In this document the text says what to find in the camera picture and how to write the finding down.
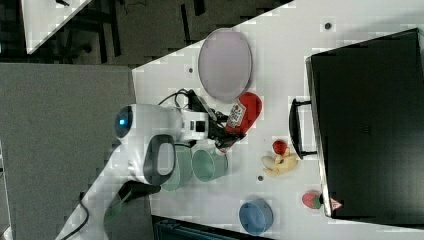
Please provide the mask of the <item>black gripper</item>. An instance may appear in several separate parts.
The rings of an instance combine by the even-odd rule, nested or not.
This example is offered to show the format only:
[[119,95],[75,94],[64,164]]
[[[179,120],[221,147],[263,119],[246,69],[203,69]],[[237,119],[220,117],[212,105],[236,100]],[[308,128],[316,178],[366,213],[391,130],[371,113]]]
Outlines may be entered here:
[[208,139],[215,142],[217,149],[230,148],[245,137],[245,134],[229,133],[223,125],[228,116],[209,107],[205,100],[197,95],[194,90],[188,91],[188,109],[207,115]]

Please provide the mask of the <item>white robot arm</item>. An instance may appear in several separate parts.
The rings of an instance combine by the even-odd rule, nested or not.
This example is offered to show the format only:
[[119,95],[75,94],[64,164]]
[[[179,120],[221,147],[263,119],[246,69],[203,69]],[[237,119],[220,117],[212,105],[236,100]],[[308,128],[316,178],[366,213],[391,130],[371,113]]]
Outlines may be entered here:
[[229,132],[223,125],[229,117],[211,109],[194,91],[179,93],[188,98],[186,108],[130,104],[118,112],[117,146],[55,240],[109,240],[105,215],[121,188],[130,181],[154,187],[165,183],[175,169],[176,144],[210,139],[226,149],[244,137]]

